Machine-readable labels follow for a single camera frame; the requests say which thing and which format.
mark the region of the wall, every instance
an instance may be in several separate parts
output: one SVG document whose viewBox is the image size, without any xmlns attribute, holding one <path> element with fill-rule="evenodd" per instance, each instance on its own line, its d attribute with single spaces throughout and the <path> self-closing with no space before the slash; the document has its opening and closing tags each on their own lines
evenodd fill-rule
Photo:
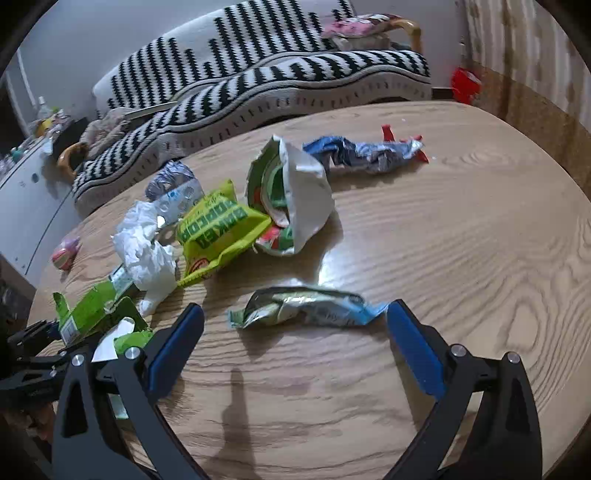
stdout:
<svg viewBox="0 0 591 480">
<path fill-rule="evenodd" d="M 424 53 L 434 86 L 448 86 L 466 29 L 456 3 L 463 0 L 352 0 L 358 13 L 396 13 L 423 29 Z M 35 97 L 43 95 L 76 118 L 95 117 L 91 90 L 113 66 L 174 27 L 236 3 L 232 0 L 59 0 L 21 44 L 23 65 Z M 394 39 L 405 41 L 402 32 Z M 20 79 L 12 62 L 12 81 Z M 24 89 L 15 87 L 15 91 Z M 28 96 L 17 95 L 28 104 Z M 30 108 L 21 107 L 23 115 Z"/>
</svg>

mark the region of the round table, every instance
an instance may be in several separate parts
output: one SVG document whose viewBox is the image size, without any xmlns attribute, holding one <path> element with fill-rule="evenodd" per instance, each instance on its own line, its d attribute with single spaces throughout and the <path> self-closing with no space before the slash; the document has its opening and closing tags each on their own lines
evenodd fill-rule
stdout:
<svg viewBox="0 0 591 480">
<path fill-rule="evenodd" d="M 185 163 L 205 191 L 231 178 L 243 192 L 272 134 L 298 146 L 325 134 L 379 141 L 386 123 L 396 138 L 422 134 L 430 164 L 335 173 L 335 211 L 298 255 L 248 251 L 214 278 L 178 288 L 151 318 L 152 327 L 169 326 L 190 301 L 205 311 L 205 333 L 160 409 L 212 478 L 382 478 L 432 406 L 395 362 L 383 320 L 231 329 L 227 309 L 265 286 L 301 281 L 372 302 L 402 298 L 449 344 L 490 358 L 517 351 L 540 415 L 545 472 L 591 412 L 591 205 L 552 158 L 498 118 L 452 102 L 340 109 L 252 131 Z M 147 182 L 77 228 L 74 266 L 67 276 L 45 269 L 30 323 L 54 317 L 52 292 L 74 304 L 119 264 L 110 235 L 145 199 Z M 178 265 L 183 271 L 183 258 Z M 466 415 L 449 459 L 473 419 Z"/>
</svg>

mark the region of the candy wrapper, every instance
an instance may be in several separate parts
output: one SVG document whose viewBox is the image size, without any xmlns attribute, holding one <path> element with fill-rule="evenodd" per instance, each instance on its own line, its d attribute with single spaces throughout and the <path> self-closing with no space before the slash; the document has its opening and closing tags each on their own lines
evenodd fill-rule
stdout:
<svg viewBox="0 0 591 480">
<path fill-rule="evenodd" d="M 362 296 L 321 287 L 270 287 L 252 294 L 246 308 L 228 312 L 230 325 L 278 325 L 303 315 L 309 325 L 363 326 L 378 317 L 388 306 L 368 305 Z"/>
<path fill-rule="evenodd" d="M 204 196 L 198 179 L 192 179 L 154 200 L 158 228 L 175 225 Z"/>
<path fill-rule="evenodd" d="M 68 271 L 80 249 L 80 237 L 66 236 L 53 251 L 51 261 L 58 270 Z"/>
<path fill-rule="evenodd" d="M 201 281 L 249 248 L 271 226 L 271 219 L 236 201 L 227 180 L 205 195 L 177 225 L 177 240 L 187 261 L 186 287 Z"/>
<path fill-rule="evenodd" d="M 322 165 L 275 135 L 251 164 L 246 197 L 275 224 L 257 248 L 278 257 L 298 253 L 335 208 Z"/>
<path fill-rule="evenodd" d="M 421 137 L 381 143 L 353 143 L 345 137 L 320 137 L 303 145 L 304 151 L 321 162 L 327 172 L 332 160 L 336 166 L 370 173 L 392 171 L 406 165 L 415 156 L 420 160 L 426 159 L 424 155 L 418 155 L 422 147 Z"/>
<path fill-rule="evenodd" d="M 153 202 L 170 190 L 194 178 L 195 175 L 188 166 L 181 161 L 171 160 L 150 180 L 145 191 L 146 197 Z"/>
</svg>

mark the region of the blue gripper pad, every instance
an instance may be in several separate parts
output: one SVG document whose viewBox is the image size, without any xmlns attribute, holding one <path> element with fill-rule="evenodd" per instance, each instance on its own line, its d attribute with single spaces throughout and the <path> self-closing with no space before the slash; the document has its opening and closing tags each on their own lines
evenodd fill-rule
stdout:
<svg viewBox="0 0 591 480">
<path fill-rule="evenodd" d="M 159 330 L 148 342 L 147 352 L 151 346 L 160 347 L 150 362 L 146 378 L 146 395 L 152 403 L 170 395 L 185 363 L 203 334 L 204 326 L 203 310 L 199 305 L 191 303 L 172 327 Z"/>
<path fill-rule="evenodd" d="M 390 335 L 421 390 L 437 400 L 441 399 L 446 391 L 443 366 L 417 327 L 418 320 L 411 318 L 398 300 L 388 306 L 386 320 Z"/>
</svg>

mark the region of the wooden armrest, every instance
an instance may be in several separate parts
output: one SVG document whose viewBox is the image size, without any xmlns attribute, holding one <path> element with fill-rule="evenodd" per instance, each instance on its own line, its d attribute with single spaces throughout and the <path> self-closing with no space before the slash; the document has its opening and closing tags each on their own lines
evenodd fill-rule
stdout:
<svg viewBox="0 0 591 480">
<path fill-rule="evenodd" d="M 390 26 L 386 28 L 386 32 L 403 28 L 410 37 L 411 49 L 417 53 L 423 53 L 423 45 L 421 44 L 421 27 L 418 23 L 408 20 L 407 18 L 393 18 L 390 20 Z"/>
<path fill-rule="evenodd" d="M 86 156 L 88 155 L 88 144 L 85 142 L 78 142 L 73 145 L 70 145 L 60 154 L 60 158 L 57 159 L 57 168 L 64 174 L 64 176 L 71 183 L 74 183 L 74 179 L 76 178 L 76 172 L 72 170 L 72 167 L 70 165 L 70 157 L 73 154 L 77 153 L 83 154 L 86 158 Z"/>
</svg>

